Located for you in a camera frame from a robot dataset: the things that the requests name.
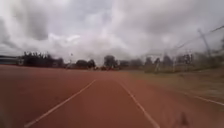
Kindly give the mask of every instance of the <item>pole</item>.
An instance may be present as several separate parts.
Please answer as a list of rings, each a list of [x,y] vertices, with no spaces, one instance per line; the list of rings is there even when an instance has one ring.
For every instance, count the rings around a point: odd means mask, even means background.
[[[210,49],[210,47],[209,47],[209,45],[208,45],[208,42],[207,42],[207,40],[206,40],[204,34],[203,34],[202,31],[201,31],[201,29],[198,29],[198,33],[200,34],[200,36],[201,36],[203,42],[205,43],[205,46],[206,46],[206,49],[207,49],[207,53],[208,53],[208,57],[211,58],[211,49]]]

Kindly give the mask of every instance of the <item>cloud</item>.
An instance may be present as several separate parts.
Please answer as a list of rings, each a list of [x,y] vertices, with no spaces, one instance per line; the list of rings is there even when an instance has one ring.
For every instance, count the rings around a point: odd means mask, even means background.
[[[22,50],[100,61],[106,54],[119,59],[163,54],[198,36],[198,28],[208,32],[223,25],[223,4],[223,0],[0,0],[0,16],[11,42]],[[219,43],[208,38],[212,48]],[[200,40],[192,44],[181,50],[205,50]]]

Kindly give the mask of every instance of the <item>field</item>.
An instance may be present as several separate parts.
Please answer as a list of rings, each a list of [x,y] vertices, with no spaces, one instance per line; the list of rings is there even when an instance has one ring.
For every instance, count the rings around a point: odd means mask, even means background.
[[[182,73],[135,72],[155,85],[224,102],[224,68]]]
[[[224,105],[169,91],[137,76],[0,66],[0,127],[224,127]]]

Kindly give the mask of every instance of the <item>running track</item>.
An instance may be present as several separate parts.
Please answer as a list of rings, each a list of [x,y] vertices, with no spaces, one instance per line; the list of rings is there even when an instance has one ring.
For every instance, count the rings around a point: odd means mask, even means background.
[[[224,128],[223,108],[124,72],[0,66],[5,128]]]

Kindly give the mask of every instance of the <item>chain-link fence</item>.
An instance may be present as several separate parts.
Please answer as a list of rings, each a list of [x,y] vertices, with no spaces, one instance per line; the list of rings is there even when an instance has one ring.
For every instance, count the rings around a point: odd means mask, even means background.
[[[145,65],[147,72],[181,72],[216,68],[224,61],[224,26],[203,33],[173,49],[158,54],[154,63]]]

